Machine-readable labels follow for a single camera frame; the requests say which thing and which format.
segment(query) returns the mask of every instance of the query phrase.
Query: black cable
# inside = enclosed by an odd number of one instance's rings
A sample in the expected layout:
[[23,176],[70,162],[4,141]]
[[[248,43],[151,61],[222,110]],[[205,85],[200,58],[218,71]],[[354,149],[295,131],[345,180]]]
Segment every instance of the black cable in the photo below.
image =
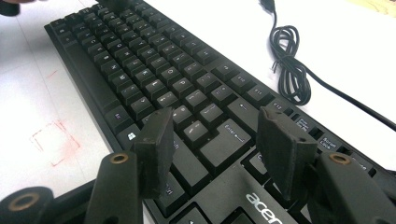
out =
[[378,114],[373,109],[361,102],[355,100],[349,95],[337,90],[333,86],[327,84],[313,73],[303,63],[294,58],[300,37],[294,26],[276,27],[277,15],[274,0],[261,0],[264,8],[274,14],[274,25],[270,33],[270,45],[276,61],[273,65],[274,72],[280,66],[280,77],[278,83],[279,93],[295,105],[306,105],[311,98],[311,88],[306,78],[306,74],[311,76],[317,83],[332,91],[341,98],[352,103],[362,111],[366,112],[373,118],[381,121],[396,132],[396,124],[384,116]]

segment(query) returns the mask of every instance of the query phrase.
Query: acer logo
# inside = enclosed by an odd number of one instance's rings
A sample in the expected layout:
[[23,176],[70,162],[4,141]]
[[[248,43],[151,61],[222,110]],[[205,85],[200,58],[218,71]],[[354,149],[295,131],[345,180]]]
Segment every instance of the acer logo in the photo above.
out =
[[247,194],[247,199],[252,204],[254,204],[256,210],[262,214],[262,216],[265,218],[265,220],[268,221],[268,223],[283,224],[282,221],[280,221],[275,216],[275,214],[270,209],[268,209],[265,203],[260,202],[260,198],[255,193]]

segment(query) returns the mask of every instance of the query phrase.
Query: keyboard frame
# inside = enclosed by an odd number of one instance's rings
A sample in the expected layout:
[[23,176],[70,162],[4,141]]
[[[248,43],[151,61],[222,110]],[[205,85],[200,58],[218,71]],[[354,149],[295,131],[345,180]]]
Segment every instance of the keyboard frame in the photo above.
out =
[[[99,132],[101,132],[104,139],[106,139],[106,141],[108,142],[108,145],[111,147],[113,152],[122,152],[122,148],[121,148],[116,136],[113,134],[113,132],[111,132],[110,128],[108,127],[108,125],[104,119],[104,116],[102,116],[100,110],[98,109],[94,100],[90,96],[90,93],[87,90],[87,87],[85,86],[84,82],[82,81],[81,77],[79,76],[78,71],[76,70],[75,66],[72,64],[71,60],[68,58],[67,54],[65,53],[63,45],[59,42],[57,35],[54,33],[54,31],[50,27],[50,24],[45,26],[45,30],[47,31],[52,43],[54,44],[55,48],[57,49],[58,53],[60,54],[62,61],[65,65],[65,67],[67,68],[68,73],[71,76],[72,82],[77,87],[80,97],[82,98],[82,100],[86,104],[86,106],[89,108],[90,113],[92,113],[93,121],[95,122],[95,125],[97,126]],[[216,51],[215,49],[213,49],[213,50],[219,55],[219,57],[213,63],[203,65],[203,68],[206,71],[209,71],[209,72],[212,71],[214,68],[221,65],[225,60],[232,62],[231,60],[229,60],[225,56],[223,56],[220,52]],[[236,69],[238,69],[240,72],[245,72],[245,73],[249,74],[247,71],[245,71],[243,68],[241,68],[237,64],[235,64],[235,66],[236,66]],[[267,87],[265,84],[263,84],[257,78],[255,78],[253,75],[251,75],[251,78],[256,84],[262,84],[263,86]],[[335,133],[332,133],[330,130],[325,128],[323,125],[321,125],[315,119],[313,119],[309,115],[305,114],[305,112],[302,111],[301,109],[299,109],[297,106],[292,105],[291,103],[282,99],[282,97],[275,91],[271,90],[271,88],[269,88],[269,87],[267,87],[267,88],[269,89],[268,91],[273,96],[275,96],[276,99],[281,99],[283,103],[285,103],[288,107],[290,107],[293,110],[292,115],[297,113],[301,116],[306,116],[307,118],[312,119],[315,126],[318,129],[320,129],[323,133],[329,133],[332,136],[334,136],[335,138],[337,138],[337,140],[340,141],[340,143],[342,144],[344,149],[355,152],[359,156],[361,156],[364,160],[370,162],[373,165],[373,169],[375,169],[375,171],[373,173],[373,175],[374,175],[373,180],[380,186],[380,188],[382,190],[384,190],[388,194],[388,196],[390,196],[396,202],[396,177],[395,176],[391,175],[379,164],[377,164],[374,161],[367,158],[364,154],[362,154],[356,148],[354,148],[353,146],[348,144],[346,141],[341,139]],[[239,95],[237,92],[235,92],[235,94],[241,98],[244,98],[241,95]],[[240,166],[247,172],[247,175],[249,175],[248,170],[243,167],[243,165],[241,164],[241,161],[244,160],[247,156],[249,156],[254,150],[255,150],[255,146],[251,147],[247,152],[245,152],[243,154],[243,156],[241,156],[239,159],[237,159],[227,169],[230,169],[230,167],[233,167],[233,166]],[[74,221],[81,221],[81,223],[82,223],[85,210],[88,206],[88,201],[91,197],[93,184],[94,184],[94,180],[86,183],[85,185],[80,186],[79,188],[73,189],[73,190],[67,192],[66,194],[55,199],[55,202],[54,202],[54,211],[55,212],[54,213],[56,214],[56,217],[58,218],[56,223],[64,223],[66,221],[73,221],[73,223],[75,223]],[[197,197],[198,194],[199,193],[197,193],[196,195],[191,197],[189,199],[189,202],[193,202],[194,198]],[[178,208],[172,216],[163,217],[162,212],[160,211],[160,209],[157,207],[156,203],[153,200],[144,200],[144,204],[147,207],[147,209],[149,210],[153,220],[156,223],[168,223],[171,220],[173,220],[181,211],[183,211],[185,208],[190,206],[190,203],[185,203],[180,208]]]

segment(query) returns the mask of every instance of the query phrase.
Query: black keyboard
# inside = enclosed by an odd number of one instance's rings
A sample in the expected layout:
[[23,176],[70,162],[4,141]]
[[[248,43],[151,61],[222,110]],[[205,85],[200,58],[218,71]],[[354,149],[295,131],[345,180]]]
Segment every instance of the black keyboard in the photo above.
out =
[[[45,28],[114,152],[132,146],[153,111],[175,109],[167,189],[144,201],[156,223],[310,223],[305,204],[283,200],[255,148],[260,106],[286,114],[318,153],[356,159],[396,199],[394,176],[147,3],[120,14],[95,5]],[[90,190],[92,182],[57,199],[71,214],[62,222],[77,223]]]

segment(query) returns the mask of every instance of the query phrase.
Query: white desk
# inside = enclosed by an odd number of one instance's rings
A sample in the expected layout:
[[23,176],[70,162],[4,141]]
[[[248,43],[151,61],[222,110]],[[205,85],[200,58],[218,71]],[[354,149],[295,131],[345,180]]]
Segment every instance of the white desk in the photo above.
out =
[[[258,0],[148,2],[276,89],[267,44],[273,18]],[[16,18],[0,17],[0,200],[28,186],[46,186],[59,196],[94,179],[109,152],[43,28],[95,3],[40,1],[22,5]],[[276,11],[278,25],[300,32],[300,61],[396,122],[396,19],[346,0],[278,0]],[[396,132],[309,80],[312,99],[302,110],[396,170]]]

